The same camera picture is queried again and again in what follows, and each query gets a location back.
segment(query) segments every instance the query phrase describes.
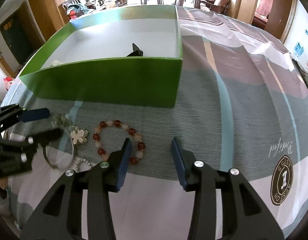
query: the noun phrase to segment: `blue gripper pad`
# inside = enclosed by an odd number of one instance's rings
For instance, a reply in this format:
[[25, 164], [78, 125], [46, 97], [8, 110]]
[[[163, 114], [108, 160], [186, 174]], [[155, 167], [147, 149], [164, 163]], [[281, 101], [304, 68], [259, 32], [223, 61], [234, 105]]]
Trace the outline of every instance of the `blue gripper pad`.
[[172, 156], [180, 185], [186, 190], [188, 182], [186, 180], [186, 169], [181, 152], [183, 151], [179, 140], [174, 137], [171, 144]]
[[49, 116], [50, 116], [50, 111], [47, 108], [27, 110], [27, 111], [23, 111], [22, 114], [19, 116], [19, 121], [20, 122], [31, 122], [31, 121], [49, 118]]
[[127, 138], [125, 140], [122, 149], [124, 149], [124, 153], [121, 164], [117, 170], [117, 183], [115, 185], [117, 191], [119, 191], [124, 184], [127, 168], [130, 163], [130, 158], [132, 154], [132, 143], [130, 139]]

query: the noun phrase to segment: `tablecloth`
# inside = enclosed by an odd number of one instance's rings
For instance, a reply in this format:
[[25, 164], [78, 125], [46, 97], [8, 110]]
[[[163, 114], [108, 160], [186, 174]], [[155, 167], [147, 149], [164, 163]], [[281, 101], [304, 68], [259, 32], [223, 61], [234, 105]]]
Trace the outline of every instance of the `tablecloth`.
[[[69, 114], [76, 126], [90, 133], [87, 143], [78, 147], [78, 158], [92, 163], [101, 161], [92, 139], [100, 121], [118, 119], [142, 133], [145, 157], [129, 167], [121, 191], [110, 193], [118, 240], [187, 239], [194, 192], [186, 193], [179, 185], [170, 152], [174, 136], [212, 168], [237, 168], [287, 237], [308, 209], [308, 90], [288, 50], [269, 33], [214, 12], [177, 10], [183, 67], [174, 108], [40, 99], [19, 79], [3, 105], [19, 103], [27, 109], [47, 107], [52, 115]], [[51, 120], [17, 124], [11, 139], [50, 129]], [[125, 137], [117, 129], [101, 134], [107, 152], [118, 150]], [[72, 152], [68, 137], [51, 143], [47, 152], [51, 161], [67, 163]], [[284, 155], [292, 162], [293, 181], [288, 196], [275, 205], [271, 181]], [[9, 179], [10, 206], [20, 228], [64, 171], [52, 170], [39, 149], [32, 173]], [[218, 201], [216, 239], [221, 236]], [[87, 239], [86, 192], [82, 237]]]

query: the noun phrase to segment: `circular emblem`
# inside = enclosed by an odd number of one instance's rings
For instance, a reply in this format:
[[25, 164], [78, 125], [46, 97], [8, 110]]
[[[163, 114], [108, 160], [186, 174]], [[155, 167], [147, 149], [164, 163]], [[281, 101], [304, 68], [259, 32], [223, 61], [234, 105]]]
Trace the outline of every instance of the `circular emblem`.
[[275, 167], [271, 183], [271, 200], [279, 206], [287, 197], [293, 183], [293, 164], [290, 158], [284, 155]]

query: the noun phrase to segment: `beaded bracelet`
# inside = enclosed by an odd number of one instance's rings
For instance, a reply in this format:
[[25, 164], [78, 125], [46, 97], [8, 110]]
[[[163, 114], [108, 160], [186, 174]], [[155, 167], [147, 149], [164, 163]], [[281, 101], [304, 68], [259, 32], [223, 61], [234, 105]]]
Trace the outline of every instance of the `beaded bracelet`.
[[116, 127], [116, 128], [122, 128], [124, 131], [126, 131], [129, 135], [132, 136], [134, 141], [137, 142], [137, 149], [138, 151], [135, 153], [135, 157], [130, 158], [130, 164], [137, 164], [140, 159], [144, 157], [144, 149], [146, 148], [145, 143], [142, 142], [142, 134], [137, 133], [134, 128], [129, 128], [126, 124], [122, 124], [119, 120], [115, 121], [102, 121], [100, 122], [99, 126], [94, 129], [93, 139], [95, 140], [95, 146], [97, 148], [97, 153], [104, 157], [106, 154], [106, 151], [102, 148], [101, 138], [99, 133], [102, 131], [102, 129], [105, 129], [106, 127]]

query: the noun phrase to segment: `printed logo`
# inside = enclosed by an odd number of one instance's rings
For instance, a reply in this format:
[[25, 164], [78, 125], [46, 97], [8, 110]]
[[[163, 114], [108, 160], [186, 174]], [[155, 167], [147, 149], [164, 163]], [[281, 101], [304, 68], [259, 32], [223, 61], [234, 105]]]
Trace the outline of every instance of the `printed logo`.
[[272, 156], [275, 157], [277, 153], [283, 152], [286, 149], [288, 154], [293, 153], [293, 142], [283, 142], [281, 138], [279, 138], [278, 144], [273, 144], [270, 146], [268, 157]]
[[271, 183], [271, 200], [279, 206], [287, 197], [293, 183], [293, 164], [287, 155], [284, 155], [275, 167]]

